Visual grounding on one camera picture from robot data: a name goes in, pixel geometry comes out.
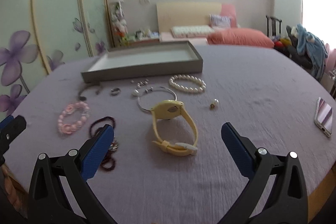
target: orange pillow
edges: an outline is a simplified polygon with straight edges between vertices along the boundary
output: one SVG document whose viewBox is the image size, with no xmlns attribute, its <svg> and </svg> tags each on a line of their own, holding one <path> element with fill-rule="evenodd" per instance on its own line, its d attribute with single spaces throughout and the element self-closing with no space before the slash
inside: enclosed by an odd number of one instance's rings
<svg viewBox="0 0 336 224">
<path fill-rule="evenodd" d="M 210 45 L 242 45 L 273 48 L 274 43 L 262 32 L 247 28 L 231 28 L 211 33 L 207 37 Z"/>
</svg>

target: blue gripper pad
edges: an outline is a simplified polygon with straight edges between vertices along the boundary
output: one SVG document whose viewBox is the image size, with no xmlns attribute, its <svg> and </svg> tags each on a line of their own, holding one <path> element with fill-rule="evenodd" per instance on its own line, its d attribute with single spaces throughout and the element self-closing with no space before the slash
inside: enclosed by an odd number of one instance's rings
<svg viewBox="0 0 336 224">
<path fill-rule="evenodd" d="M 14 117 L 12 115 L 9 115 L 4 120 L 2 120 L 2 122 L 0 122 L 0 130 L 2 130 L 3 128 L 5 128 L 6 125 L 8 125 L 13 120 L 14 120 Z"/>
<path fill-rule="evenodd" d="M 114 130 L 112 126 L 108 126 L 99 136 L 98 140 L 91 147 L 90 151 L 82 160 L 81 175 L 83 180 L 87 181 L 94 177 L 100 163 L 109 149 L 114 138 Z"/>
<path fill-rule="evenodd" d="M 242 176 L 249 179 L 254 176 L 253 159 L 241 140 L 237 137 L 234 128 L 225 123 L 221 130 L 222 140 L 230 152 L 231 157 L 235 161 Z"/>
</svg>

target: wooden headboard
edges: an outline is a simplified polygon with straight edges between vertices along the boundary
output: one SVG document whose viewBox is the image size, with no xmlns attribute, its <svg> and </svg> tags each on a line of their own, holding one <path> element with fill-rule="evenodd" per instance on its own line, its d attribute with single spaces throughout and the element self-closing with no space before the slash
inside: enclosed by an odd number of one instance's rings
<svg viewBox="0 0 336 224">
<path fill-rule="evenodd" d="M 159 32 L 170 32 L 174 26 L 210 25 L 209 15 L 222 10 L 217 2 L 165 2 L 156 7 Z"/>
</svg>

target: purple flower decal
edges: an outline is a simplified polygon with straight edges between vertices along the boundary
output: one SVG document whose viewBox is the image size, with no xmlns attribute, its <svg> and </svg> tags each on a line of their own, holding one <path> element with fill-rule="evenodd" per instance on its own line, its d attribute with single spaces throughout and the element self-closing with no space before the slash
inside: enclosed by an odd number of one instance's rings
<svg viewBox="0 0 336 224">
<path fill-rule="evenodd" d="M 21 62 L 29 64 L 37 58 L 37 45 L 25 46 L 29 37 L 30 32 L 17 31 L 9 40 L 9 50 L 4 47 L 0 48 L 0 66 L 6 64 L 1 75 L 1 85 L 11 85 L 20 78 Z"/>
<path fill-rule="evenodd" d="M 100 42 L 96 43 L 96 50 L 97 50 L 98 54 L 101 54 L 101 53 L 106 51 L 104 41 L 101 40 Z"/>
<path fill-rule="evenodd" d="M 51 58 L 47 56 L 50 69 L 55 70 L 58 66 L 65 64 L 64 62 L 61 62 L 62 58 L 63 53 L 59 50 L 55 50 Z"/>
<path fill-rule="evenodd" d="M 77 32 L 83 33 L 83 25 L 77 18 L 75 18 L 75 21 L 73 21 L 72 24 Z"/>
<path fill-rule="evenodd" d="M 88 27 L 90 33 L 95 33 L 96 32 L 96 30 L 94 28 L 90 28 L 89 23 L 87 24 L 87 27 Z"/>
<path fill-rule="evenodd" d="M 21 95 L 22 86 L 15 84 L 10 89 L 10 96 L 0 96 L 0 112 L 7 111 L 7 116 L 11 115 L 19 104 L 23 101 L 26 95 Z"/>
<path fill-rule="evenodd" d="M 80 49 L 81 45 L 79 43 L 76 43 L 75 45 L 75 51 L 78 51 Z"/>
</svg>

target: yellow watch strap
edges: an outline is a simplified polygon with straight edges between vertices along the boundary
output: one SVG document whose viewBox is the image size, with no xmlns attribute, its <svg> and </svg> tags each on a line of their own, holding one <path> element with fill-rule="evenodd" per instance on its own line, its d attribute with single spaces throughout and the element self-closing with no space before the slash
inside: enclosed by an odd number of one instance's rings
<svg viewBox="0 0 336 224">
<path fill-rule="evenodd" d="M 197 130 L 196 124 L 194 123 L 190 115 L 187 113 L 183 105 L 179 107 L 179 112 L 180 113 L 178 116 L 181 115 L 187 121 L 187 123 L 190 125 L 195 135 L 195 143 L 193 145 L 189 145 L 189 144 L 185 144 L 185 145 L 189 147 L 193 147 L 194 149 L 186 149 L 180 145 L 172 145 L 168 141 L 162 140 L 158 133 L 158 129 L 157 129 L 157 117 L 156 117 L 155 111 L 152 111 L 152 118 L 153 118 L 153 130 L 157 138 L 157 141 L 153 141 L 153 143 L 155 143 L 158 147 L 160 147 L 162 151 L 173 154 L 175 156 L 194 155 L 197 152 L 196 145 L 198 142 L 198 130 Z"/>
</svg>

